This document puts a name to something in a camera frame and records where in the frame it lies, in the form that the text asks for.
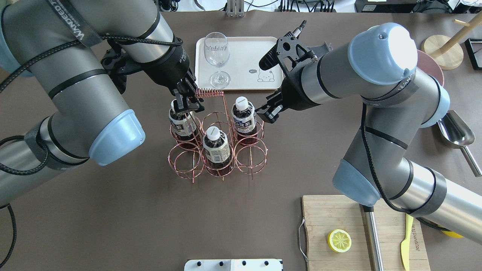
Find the wooden stand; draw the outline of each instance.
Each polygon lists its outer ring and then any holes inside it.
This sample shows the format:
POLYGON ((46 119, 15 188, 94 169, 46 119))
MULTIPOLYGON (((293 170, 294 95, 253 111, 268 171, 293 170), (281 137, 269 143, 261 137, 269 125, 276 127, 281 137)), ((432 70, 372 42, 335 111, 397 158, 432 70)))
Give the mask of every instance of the wooden stand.
POLYGON ((481 22, 482 13, 468 23, 454 20, 454 23, 464 27, 451 38, 444 35, 428 37, 423 41, 421 50, 433 57, 442 69, 454 69, 460 66, 464 59, 464 52, 458 42, 481 22))

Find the gray robot arm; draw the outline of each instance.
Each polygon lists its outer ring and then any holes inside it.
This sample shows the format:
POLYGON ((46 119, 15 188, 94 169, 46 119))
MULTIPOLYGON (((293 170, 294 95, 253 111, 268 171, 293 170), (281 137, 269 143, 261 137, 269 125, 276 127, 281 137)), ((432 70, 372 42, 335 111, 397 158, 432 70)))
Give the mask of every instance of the gray robot arm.
POLYGON ((416 68, 416 56, 408 31, 395 23, 373 27, 336 50, 307 48, 289 32, 260 61, 263 69, 279 64, 286 77, 256 112, 273 123, 288 108, 305 110, 361 95, 370 110, 340 162, 334 186, 366 206, 373 206, 383 191, 412 216, 482 244, 482 197, 403 157, 417 130, 435 124, 450 103, 447 91, 416 68))
MULTIPOLYGON (((21 0, 1 10, 0 65, 13 72, 51 48, 82 37, 80 26, 60 7, 66 0, 21 0)), ((176 37, 151 0, 72 0, 100 36, 139 37, 163 42, 176 37)), ((189 58, 181 46, 116 41, 149 77, 176 96, 178 111, 203 110, 189 58)), ((134 111, 120 95, 90 48, 79 44, 32 65, 58 109, 16 140, 0 148, 0 163, 16 170, 46 166, 35 174, 0 171, 0 206, 89 158, 109 164, 145 140, 134 111)))

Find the white label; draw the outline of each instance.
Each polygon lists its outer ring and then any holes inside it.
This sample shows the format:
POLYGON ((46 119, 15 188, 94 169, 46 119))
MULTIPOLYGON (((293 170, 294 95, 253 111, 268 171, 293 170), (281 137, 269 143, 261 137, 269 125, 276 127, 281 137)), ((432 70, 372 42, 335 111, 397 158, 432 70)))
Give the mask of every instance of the white label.
POLYGON ((231 154, 226 134, 221 132, 221 137, 224 139, 224 143, 217 148, 206 146, 206 142, 203 140, 204 155, 213 163, 222 163, 226 161, 231 154))
POLYGON ((249 103, 248 108, 251 109, 251 115, 242 119, 236 117, 233 112, 231 112, 233 115, 234 128, 239 133, 246 134, 256 128, 256 113, 254 112, 254 106, 251 102, 249 103))
POLYGON ((192 130, 196 130, 196 123, 194 122, 191 114, 187 114, 186 119, 182 119, 180 121, 174 120, 171 118, 171 114, 169 114, 169 120, 171 121, 171 125, 174 128, 174 132, 178 136, 190 136, 192 135, 192 130))
POLYGON ((361 11, 374 11, 376 5, 365 5, 361 11))

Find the white tray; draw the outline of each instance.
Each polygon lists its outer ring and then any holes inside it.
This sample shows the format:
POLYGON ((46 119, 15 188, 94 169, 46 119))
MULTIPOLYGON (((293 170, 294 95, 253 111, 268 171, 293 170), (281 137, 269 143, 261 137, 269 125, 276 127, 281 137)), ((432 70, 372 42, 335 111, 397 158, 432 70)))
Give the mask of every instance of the white tray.
MULTIPOLYGON (((204 59, 204 39, 196 43, 196 84, 200 88, 214 88, 210 83, 218 68, 204 59)), ((283 71, 280 66, 261 70, 259 60, 276 44, 275 37, 227 37, 230 56, 221 71, 231 77, 224 90, 272 90, 281 86, 283 71)))

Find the black box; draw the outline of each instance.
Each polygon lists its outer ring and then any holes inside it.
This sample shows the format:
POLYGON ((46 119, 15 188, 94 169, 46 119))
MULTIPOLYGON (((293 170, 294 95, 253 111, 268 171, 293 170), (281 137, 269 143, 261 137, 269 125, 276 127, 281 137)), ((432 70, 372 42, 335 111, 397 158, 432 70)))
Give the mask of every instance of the black box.
POLYGON ((386 2, 370 2, 368 0, 356 0, 357 12, 370 13, 410 13, 417 0, 387 0, 386 2))

